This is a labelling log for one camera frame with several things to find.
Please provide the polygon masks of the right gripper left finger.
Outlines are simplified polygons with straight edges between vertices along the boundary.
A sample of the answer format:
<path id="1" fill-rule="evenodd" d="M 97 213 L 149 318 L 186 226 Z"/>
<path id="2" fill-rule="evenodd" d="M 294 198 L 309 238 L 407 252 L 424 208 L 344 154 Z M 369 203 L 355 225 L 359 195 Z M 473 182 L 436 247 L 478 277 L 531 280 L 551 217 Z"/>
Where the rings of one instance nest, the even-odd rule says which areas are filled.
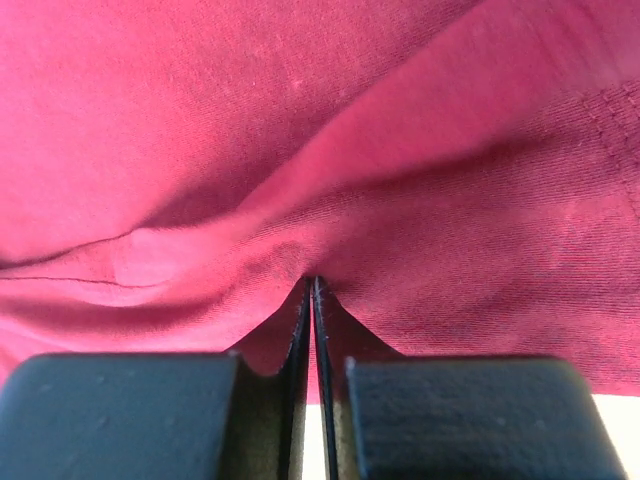
<path id="1" fill-rule="evenodd" d="M 310 283 L 220 353 L 47 354 L 1 391 L 5 479 L 298 479 Z"/>

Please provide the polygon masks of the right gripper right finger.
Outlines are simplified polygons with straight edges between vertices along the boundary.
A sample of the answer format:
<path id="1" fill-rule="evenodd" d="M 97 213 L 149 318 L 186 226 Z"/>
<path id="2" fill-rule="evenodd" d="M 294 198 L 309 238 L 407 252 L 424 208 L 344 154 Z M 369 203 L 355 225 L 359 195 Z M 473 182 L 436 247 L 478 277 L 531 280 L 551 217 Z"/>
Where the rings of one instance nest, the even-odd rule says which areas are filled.
<path id="1" fill-rule="evenodd" d="M 408 356 L 312 286 L 331 479 L 622 479 L 583 377 L 550 356 Z"/>

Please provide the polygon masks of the dark red t-shirt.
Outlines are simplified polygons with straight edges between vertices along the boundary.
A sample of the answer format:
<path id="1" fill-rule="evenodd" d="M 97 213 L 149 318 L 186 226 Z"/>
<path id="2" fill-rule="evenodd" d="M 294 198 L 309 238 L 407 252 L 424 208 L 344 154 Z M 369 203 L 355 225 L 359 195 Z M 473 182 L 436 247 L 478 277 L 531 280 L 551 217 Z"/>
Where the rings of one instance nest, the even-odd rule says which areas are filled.
<path id="1" fill-rule="evenodd" d="M 223 350 L 307 275 L 637 395 L 638 3 L 2 3 L 3 375 Z"/>

